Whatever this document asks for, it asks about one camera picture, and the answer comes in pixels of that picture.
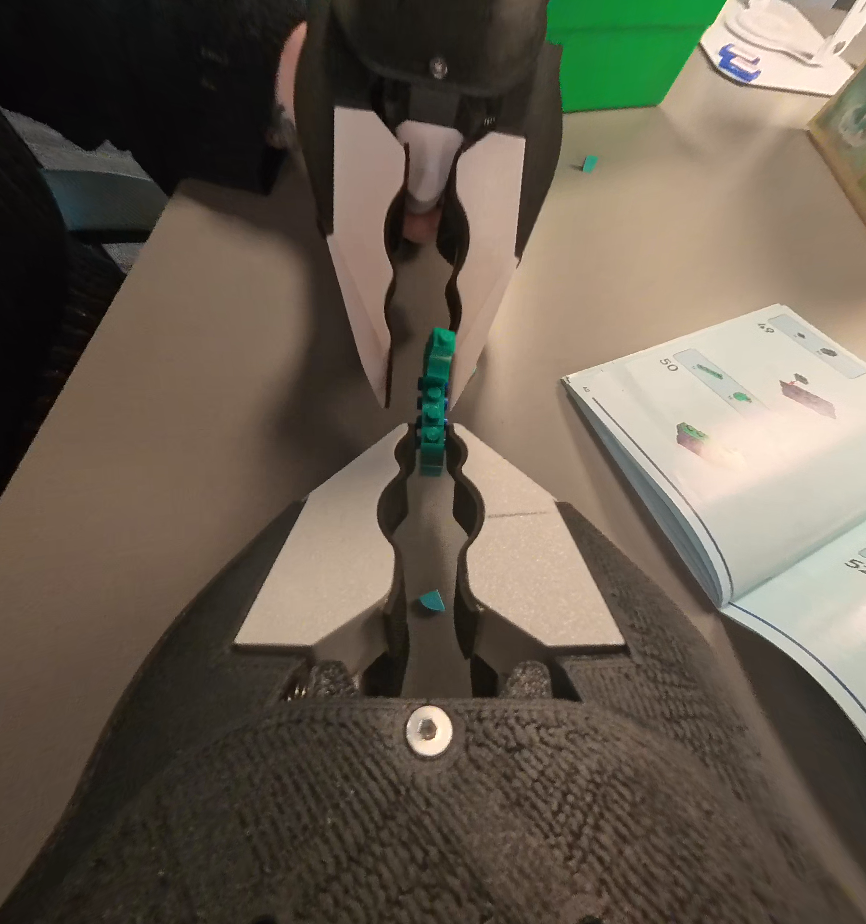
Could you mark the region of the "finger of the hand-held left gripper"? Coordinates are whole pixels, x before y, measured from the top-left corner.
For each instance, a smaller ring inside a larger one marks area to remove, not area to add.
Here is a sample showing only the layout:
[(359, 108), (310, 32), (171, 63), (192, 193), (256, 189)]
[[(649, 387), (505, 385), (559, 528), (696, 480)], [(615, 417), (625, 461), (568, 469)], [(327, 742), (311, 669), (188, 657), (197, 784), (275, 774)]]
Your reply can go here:
[(374, 111), (335, 108), (328, 248), (360, 362), (383, 408), (391, 400), (392, 335), (386, 309), (394, 283), (386, 227), (401, 200), (406, 168), (404, 145)]
[(519, 263), (515, 248), (524, 150), (523, 138), (490, 133), (456, 162), (455, 192), (468, 242), (455, 278), (461, 319), (450, 371), (452, 406), (473, 375)]

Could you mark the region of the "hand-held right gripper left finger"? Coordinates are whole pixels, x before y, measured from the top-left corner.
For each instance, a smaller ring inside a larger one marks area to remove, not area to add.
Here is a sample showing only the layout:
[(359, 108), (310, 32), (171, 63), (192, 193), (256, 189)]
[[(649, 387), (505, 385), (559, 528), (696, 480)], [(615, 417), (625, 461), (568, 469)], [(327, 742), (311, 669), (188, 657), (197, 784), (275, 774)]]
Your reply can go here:
[(401, 473), (402, 424), (308, 495), (255, 596), (234, 645), (352, 674), (386, 650), (382, 609), (393, 589), (395, 550), (380, 524), (383, 491)]

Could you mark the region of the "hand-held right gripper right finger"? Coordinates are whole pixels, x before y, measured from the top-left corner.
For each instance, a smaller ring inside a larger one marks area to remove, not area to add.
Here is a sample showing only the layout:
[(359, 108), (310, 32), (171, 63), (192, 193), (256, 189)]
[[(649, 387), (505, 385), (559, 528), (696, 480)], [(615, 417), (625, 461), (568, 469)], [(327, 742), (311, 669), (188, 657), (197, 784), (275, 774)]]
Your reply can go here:
[(460, 424), (449, 429), (447, 468), (466, 536), (453, 604), (462, 655), (512, 668), (624, 651), (556, 498)]

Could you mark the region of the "green lego brick assembly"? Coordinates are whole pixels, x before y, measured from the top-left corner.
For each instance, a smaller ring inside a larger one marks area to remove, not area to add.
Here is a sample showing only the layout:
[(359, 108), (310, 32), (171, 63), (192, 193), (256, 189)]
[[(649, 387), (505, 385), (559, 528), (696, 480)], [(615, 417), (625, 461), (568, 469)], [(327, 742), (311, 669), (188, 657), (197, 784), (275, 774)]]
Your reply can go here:
[(447, 410), (450, 373), (455, 352), (453, 331), (433, 328), (427, 339), (423, 372), (418, 379), (416, 445), (422, 477), (438, 477), (447, 451)]

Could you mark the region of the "person's left forearm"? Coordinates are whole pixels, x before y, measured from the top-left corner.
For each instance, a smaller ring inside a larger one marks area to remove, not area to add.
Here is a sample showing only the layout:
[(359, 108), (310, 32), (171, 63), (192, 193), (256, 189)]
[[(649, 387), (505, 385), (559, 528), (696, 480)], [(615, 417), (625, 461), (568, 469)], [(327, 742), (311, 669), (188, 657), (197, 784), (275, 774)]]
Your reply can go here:
[(128, 152), (166, 193), (185, 179), (267, 194), (293, 1), (0, 1), (0, 107), (93, 150)]

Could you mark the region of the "blue lego brick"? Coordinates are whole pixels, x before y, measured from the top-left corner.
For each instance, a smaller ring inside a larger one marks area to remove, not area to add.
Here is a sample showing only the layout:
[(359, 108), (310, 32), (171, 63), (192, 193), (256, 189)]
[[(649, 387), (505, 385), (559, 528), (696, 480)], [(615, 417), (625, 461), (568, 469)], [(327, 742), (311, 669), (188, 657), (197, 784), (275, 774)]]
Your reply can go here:
[(750, 58), (742, 54), (734, 43), (725, 44), (717, 50), (717, 69), (741, 84), (753, 83), (760, 77), (760, 62), (759, 56)]

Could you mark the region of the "person's left hand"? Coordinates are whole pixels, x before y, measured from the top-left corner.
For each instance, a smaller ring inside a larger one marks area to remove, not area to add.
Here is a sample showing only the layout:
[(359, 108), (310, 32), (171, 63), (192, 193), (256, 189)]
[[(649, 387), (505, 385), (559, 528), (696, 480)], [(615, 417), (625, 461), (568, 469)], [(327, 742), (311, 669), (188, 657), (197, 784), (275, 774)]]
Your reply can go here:
[(298, 145), (295, 124), (295, 87), (306, 34), (307, 23), (303, 21), (292, 30), (280, 52), (270, 129), (270, 143), (278, 150), (291, 151)]

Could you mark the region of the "green plastic bin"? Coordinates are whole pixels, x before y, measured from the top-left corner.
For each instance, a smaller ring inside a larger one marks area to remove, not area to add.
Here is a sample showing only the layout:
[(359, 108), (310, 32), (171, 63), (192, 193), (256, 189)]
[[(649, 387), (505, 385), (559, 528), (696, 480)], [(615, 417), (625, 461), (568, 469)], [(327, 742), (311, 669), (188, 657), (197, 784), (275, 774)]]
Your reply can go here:
[(660, 104), (723, 1), (550, 1), (567, 113)]

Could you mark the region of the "open light blue instruction booklet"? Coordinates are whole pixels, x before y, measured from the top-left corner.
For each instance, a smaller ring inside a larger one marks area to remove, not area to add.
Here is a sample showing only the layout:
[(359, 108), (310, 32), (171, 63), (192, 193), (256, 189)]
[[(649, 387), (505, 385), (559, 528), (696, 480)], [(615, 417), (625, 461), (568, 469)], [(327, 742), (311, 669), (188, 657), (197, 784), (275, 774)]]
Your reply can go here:
[(775, 304), (560, 382), (711, 602), (866, 744), (866, 363)]

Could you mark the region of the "blue grey foam pad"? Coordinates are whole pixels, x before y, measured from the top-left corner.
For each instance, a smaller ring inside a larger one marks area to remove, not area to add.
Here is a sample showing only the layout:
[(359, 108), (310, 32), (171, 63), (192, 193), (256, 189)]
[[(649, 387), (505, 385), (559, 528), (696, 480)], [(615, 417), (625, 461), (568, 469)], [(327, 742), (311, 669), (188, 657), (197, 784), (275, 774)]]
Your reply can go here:
[(84, 150), (27, 116), (3, 110), (34, 154), (72, 236), (88, 244), (146, 241), (169, 198), (127, 152)]

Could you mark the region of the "person's black knit clothing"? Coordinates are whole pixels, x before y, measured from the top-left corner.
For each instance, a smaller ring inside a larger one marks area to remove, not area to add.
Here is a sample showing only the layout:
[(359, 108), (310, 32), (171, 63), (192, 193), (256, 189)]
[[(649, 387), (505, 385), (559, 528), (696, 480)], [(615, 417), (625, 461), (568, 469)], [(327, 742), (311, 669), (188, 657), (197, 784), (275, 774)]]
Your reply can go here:
[(0, 497), (125, 278), (68, 233), (0, 110)]

